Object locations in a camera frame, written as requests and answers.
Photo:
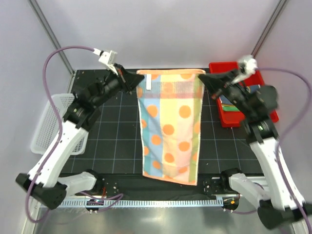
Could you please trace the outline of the yellow patterned towel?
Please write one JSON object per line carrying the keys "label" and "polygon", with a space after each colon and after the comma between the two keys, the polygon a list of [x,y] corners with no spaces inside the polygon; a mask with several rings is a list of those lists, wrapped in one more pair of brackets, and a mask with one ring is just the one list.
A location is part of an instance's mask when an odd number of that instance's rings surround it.
{"label": "yellow patterned towel", "polygon": [[[243,91],[247,92],[248,94],[251,94],[251,93],[257,91],[260,88],[260,85],[259,84],[251,85],[251,86],[242,85],[241,88],[243,89]],[[233,105],[233,106],[235,106],[234,101],[236,101],[237,99],[240,99],[240,96],[241,96],[241,94],[239,94],[238,92],[235,92],[233,95],[229,95],[228,97],[226,97],[225,95],[221,95],[219,97],[221,106],[222,105]]]}

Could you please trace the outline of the green microfiber towel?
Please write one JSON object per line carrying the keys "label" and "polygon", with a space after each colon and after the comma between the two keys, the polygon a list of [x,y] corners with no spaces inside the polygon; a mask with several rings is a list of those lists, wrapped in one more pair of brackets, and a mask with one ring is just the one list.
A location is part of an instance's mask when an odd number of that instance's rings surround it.
{"label": "green microfiber towel", "polygon": [[240,110],[233,105],[222,105],[222,110],[224,112],[240,112]]}

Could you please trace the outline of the orange towel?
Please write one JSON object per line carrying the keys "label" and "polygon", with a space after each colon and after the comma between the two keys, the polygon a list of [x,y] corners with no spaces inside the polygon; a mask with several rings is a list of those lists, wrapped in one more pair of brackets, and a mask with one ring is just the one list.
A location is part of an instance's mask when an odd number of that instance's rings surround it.
{"label": "orange towel", "polygon": [[138,70],[136,95],[145,177],[195,186],[204,84],[201,69]]}

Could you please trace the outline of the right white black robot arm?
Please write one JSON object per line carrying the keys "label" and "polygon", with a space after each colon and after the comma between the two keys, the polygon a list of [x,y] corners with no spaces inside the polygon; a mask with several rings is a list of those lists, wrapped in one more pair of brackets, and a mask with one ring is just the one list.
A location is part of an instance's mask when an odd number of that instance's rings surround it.
{"label": "right white black robot arm", "polygon": [[269,230],[304,220],[308,233],[311,233],[308,217],[312,214],[312,205],[297,189],[280,148],[285,134],[305,112],[301,111],[284,134],[279,135],[270,117],[277,108],[277,90],[271,85],[262,85],[249,93],[240,83],[250,75],[245,69],[199,75],[213,99],[223,95],[244,115],[242,126],[247,134],[246,142],[260,164],[269,191],[261,189],[238,168],[221,172],[220,189],[225,193],[236,191],[243,195],[256,208],[260,221]]}

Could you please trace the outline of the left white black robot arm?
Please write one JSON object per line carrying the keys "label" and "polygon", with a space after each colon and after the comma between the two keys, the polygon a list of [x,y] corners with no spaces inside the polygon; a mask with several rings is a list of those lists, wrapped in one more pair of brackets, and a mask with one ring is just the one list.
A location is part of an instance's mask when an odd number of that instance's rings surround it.
{"label": "left white black robot arm", "polygon": [[60,172],[76,145],[97,121],[100,106],[120,91],[131,94],[143,79],[144,75],[128,72],[123,66],[114,64],[103,79],[75,92],[64,116],[58,118],[59,132],[51,145],[28,173],[17,176],[16,183],[50,210],[56,209],[67,196],[82,192],[100,194],[103,178],[94,170],[68,177],[60,177]]}

